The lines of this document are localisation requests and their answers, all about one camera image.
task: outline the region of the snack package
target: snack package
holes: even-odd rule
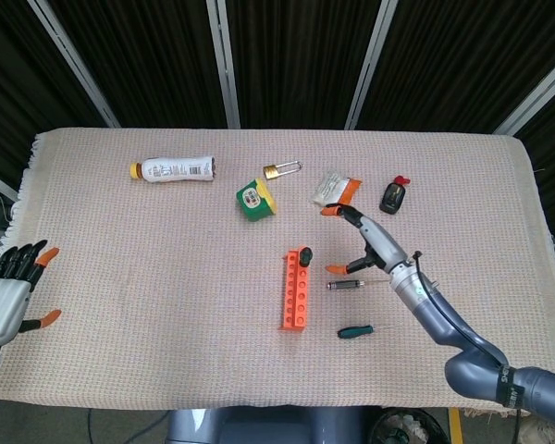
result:
[[[313,202],[321,206],[327,204],[349,205],[361,183],[361,180],[344,178],[335,171],[329,171],[314,192]]]

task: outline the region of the orange lego brick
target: orange lego brick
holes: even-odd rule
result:
[[[302,331],[306,327],[308,303],[308,266],[301,265],[301,247],[290,250],[286,255],[286,294],[284,297],[284,319],[282,329]]]

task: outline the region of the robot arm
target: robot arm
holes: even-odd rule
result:
[[[54,310],[43,319],[23,320],[35,285],[49,261],[59,252],[57,248],[51,249],[37,259],[46,243],[42,240],[20,249],[13,247],[0,257],[0,350],[18,333],[47,327],[61,314]]]
[[[323,214],[343,216],[366,241],[365,258],[347,266],[331,266],[330,271],[351,273],[378,266],[390,274],[390,286],[429,336],[437,344],[461,349],[446,362],[446,380],[454,391],[467,398],[523,408],[555,423],[555,374],[536,367],[510,367],[503,352],[464,322],[377,222],[347,205],[329,205]]]

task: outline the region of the white bottle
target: white bottle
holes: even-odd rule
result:
[[[129,174],[133,179],[144,179],[149,182],[214,180],[216,164],[211,155],[190,159],[154,157],[142,163],[131,164]]]

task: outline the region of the gold padlock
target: gold padlock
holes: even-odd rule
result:
[[[298,167],[293,169],[287,169],[286,171],[280,171],[280,169],[285,167],[290,167],[292,165],[296,165]],[[263,173],[265,174],[265,178],[267,180],[278,178],[279,176],[285,176],[286,174],[295,173],[296,171],[300,171],[302,169],[302,163],[298,160],[293,162],[288,162],[286,164],[280,165],[268,165],[263,167]]]

